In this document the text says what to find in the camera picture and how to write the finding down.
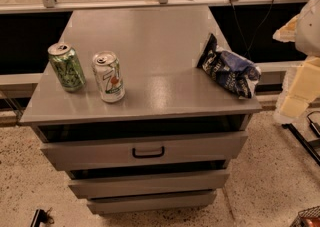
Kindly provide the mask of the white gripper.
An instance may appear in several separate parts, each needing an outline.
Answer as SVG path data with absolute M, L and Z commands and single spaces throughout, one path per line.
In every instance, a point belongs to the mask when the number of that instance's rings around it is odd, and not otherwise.
M 277 29 L 273 39 L 294 42 L 296 49 L 308 57 L 298 67 L 279 113 L 287 118 L 299 117 L 320 96 L 320 0 L 309 0 L 298 15 Z

